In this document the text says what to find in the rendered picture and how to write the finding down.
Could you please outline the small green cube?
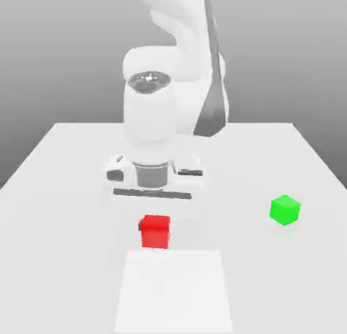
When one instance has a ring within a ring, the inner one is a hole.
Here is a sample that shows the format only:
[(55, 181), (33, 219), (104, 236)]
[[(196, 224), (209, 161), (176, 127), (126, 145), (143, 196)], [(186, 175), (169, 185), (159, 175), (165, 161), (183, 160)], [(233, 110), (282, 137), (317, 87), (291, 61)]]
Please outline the small green cube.
[(298, 220), (301, 204), (290, 196), (283, 195), (271, 200), (270, 217), (283, 226)]

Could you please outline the small red cube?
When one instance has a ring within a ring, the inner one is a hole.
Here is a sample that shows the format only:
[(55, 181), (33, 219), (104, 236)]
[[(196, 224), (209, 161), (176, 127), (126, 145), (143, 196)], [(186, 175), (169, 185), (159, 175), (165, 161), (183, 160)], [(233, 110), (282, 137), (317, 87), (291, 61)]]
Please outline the small red cube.
[(142, 247), (168, 249), (170, 238), (170, 217), (164, 215), (145, 215), (138, 224)]

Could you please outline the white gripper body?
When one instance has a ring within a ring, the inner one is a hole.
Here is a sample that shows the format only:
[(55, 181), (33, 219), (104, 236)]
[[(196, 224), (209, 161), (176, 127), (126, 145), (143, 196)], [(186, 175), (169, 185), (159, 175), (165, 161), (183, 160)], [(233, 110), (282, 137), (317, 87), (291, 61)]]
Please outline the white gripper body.
[(126, 188), (120, 184), (104, 184), (104, 200), (120, 205), (190, 204), (201, 196), (201, 184), (174, 184), (162, 190)]

